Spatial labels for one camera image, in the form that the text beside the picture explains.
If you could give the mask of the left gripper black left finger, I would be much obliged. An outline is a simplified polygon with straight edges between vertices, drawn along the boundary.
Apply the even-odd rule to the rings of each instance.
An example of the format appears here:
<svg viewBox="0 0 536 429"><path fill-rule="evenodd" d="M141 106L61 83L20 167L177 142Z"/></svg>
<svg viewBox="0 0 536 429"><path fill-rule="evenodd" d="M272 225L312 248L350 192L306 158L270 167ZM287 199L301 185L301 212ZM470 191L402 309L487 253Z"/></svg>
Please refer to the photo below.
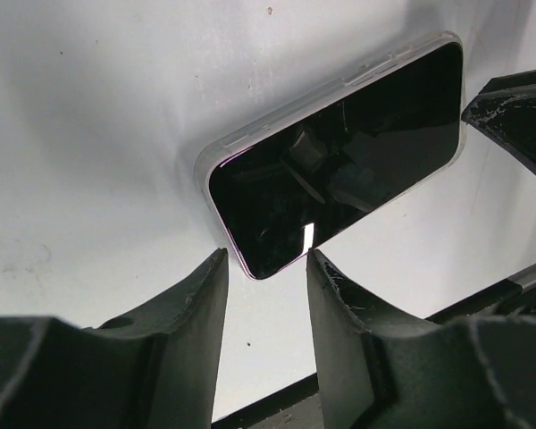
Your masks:
<svg viewBox="0 0 536 429"><path fill-rule="evenodd" d="M229 288L225 249L97 328L0 316L0 428L207 428Z"/></svg>

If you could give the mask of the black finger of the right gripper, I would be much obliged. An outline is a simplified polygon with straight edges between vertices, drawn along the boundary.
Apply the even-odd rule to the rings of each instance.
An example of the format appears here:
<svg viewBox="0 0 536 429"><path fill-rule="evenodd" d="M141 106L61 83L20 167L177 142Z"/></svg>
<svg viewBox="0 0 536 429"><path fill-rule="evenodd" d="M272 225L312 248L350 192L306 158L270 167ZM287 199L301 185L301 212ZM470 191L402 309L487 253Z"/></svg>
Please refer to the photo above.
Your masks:
<svg viewBox="0 0 536 429"><path fill-rule="evenodd" d="M536 176L536 70L489 80L461 120Z"/></svg>

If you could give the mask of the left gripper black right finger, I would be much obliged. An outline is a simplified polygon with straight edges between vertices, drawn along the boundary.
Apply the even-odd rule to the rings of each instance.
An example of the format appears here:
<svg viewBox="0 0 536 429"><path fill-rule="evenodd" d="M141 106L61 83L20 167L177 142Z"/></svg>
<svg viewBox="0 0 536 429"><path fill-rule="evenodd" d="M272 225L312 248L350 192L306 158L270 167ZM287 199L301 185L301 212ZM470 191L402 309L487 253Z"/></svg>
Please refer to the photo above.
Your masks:
<svg viewBox="0 0 536 429"><path fill-rule="evenodd" d="M327 428L536 428L536 283L504 280L422 319L306 261Z"/></svg>

